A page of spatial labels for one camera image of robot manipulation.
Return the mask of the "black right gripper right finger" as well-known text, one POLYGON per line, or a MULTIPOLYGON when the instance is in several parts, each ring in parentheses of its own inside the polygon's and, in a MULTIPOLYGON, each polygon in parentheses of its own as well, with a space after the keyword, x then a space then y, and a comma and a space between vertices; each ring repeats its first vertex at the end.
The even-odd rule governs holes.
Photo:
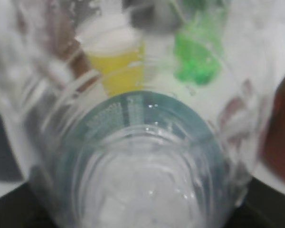
POLYGON ((235 213, 236 228, 285 228, 285 195, 257 179, 235 213))

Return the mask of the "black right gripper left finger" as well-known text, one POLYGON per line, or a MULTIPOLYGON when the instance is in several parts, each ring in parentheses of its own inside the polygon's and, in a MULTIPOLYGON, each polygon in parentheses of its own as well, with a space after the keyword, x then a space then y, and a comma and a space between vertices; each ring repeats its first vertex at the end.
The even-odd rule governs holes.
POLYGON ((52 228, 54 222, 27 183, 0 197, 0 228, 52 228))

